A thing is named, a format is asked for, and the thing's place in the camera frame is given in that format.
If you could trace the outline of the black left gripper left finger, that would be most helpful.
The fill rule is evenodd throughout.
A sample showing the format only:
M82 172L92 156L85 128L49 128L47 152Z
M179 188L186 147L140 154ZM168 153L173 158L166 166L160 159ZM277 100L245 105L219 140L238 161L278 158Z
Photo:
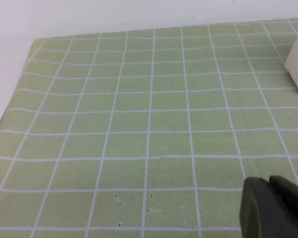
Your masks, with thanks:
M262 178L243 184L239 213L243 238L290 238L292 222L281 199Z

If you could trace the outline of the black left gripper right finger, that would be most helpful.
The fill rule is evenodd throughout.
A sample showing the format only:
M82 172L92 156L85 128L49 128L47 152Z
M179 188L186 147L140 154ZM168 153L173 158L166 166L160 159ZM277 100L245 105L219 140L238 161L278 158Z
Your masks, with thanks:
M269 185L277 193L291 228L289 237L298 238L298 185L282 176L270 176Z

